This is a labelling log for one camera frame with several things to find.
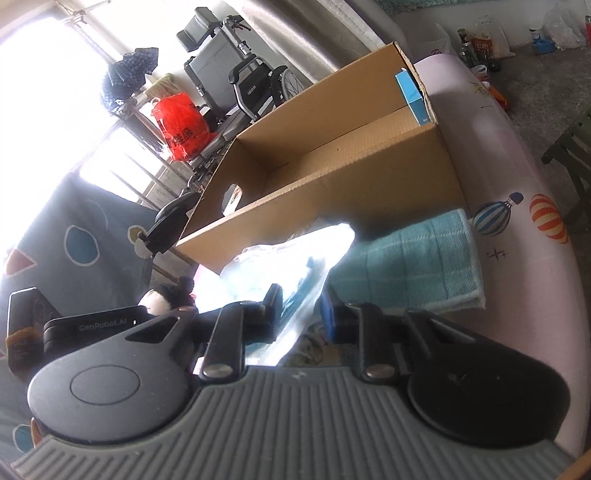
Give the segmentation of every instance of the wheelchair wheel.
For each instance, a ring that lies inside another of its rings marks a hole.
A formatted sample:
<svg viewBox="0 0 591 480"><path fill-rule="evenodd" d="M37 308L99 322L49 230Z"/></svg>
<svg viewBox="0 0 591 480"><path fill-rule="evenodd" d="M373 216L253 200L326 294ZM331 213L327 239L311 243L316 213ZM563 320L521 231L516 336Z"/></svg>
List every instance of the wheelchair wheel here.
<svg viewBox="0 0 591 480"><path fill-rule="evenodd" d="M305 89L287 65L278 66L271 73L271 94L275 106L280 106Z"/></svg>
<svg viewBox="0 0 591 480"><path fill-rule="evenodd" d="M283 88L281 86L281 76L287 70L287 65L279 65L271 73L271 94L273 95L273 103L275 106L280 106L287 101L283 95Z"/></svg>

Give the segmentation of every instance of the red plastic bag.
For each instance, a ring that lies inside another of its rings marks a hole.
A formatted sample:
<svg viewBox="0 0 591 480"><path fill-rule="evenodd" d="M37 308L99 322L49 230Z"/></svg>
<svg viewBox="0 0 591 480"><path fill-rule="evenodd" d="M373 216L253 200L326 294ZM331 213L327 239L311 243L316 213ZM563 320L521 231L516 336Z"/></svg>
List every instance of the red plastic bag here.
<svg viewBox="0 0 591 480"><path fill-rule="evenodd" d="M215 137L186 93L160 100L152 109L152 116L164 135L173 160L191 160Z"/></svg>

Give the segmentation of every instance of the open cardboard box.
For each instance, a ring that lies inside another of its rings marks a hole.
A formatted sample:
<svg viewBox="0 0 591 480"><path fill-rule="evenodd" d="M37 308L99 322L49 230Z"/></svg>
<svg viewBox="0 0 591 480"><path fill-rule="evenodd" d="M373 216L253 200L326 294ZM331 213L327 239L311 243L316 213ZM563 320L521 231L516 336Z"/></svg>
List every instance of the open cardboard box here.
<svg viewBox="0 0 591 480"><path fill-rule="evenodd" d="M395 78L404 69L424 99L425 125ZM223 198L233 184L242 197L236 212L224 216ZM463 206L424 87L390 44L238 135L177 248L219 273L244 248L284 242L318 217L347 221L367 237Z"/></svg>

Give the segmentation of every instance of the teal towel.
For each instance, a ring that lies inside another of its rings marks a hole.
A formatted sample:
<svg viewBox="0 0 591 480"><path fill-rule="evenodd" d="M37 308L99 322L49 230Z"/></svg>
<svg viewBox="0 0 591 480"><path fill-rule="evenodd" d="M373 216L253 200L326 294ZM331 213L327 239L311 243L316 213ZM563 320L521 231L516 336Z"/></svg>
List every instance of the teal towel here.
<svg viewBox="0 0 591 480"><path fill-rule="evenodd" d="M485 305L478 252L463 210L351 247L327 282L342 301L375 303L385 313Z"/></svg>

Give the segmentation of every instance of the pink bed frame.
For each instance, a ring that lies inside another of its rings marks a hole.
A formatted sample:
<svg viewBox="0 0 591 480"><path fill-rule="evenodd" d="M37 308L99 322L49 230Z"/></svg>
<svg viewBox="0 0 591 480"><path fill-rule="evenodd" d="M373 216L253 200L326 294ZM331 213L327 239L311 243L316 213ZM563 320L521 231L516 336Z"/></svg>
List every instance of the pink bed frame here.
<svg viewBox="0 0 591 480"><path fill-rule="evenodd" d="M552 195L507 114L457 57L434 55L415 66L467 215L474 216L485 282L486 309L451 317L563 376L570 409L556 441L579 455L591 395L589 324L573 248Z"/></svg>

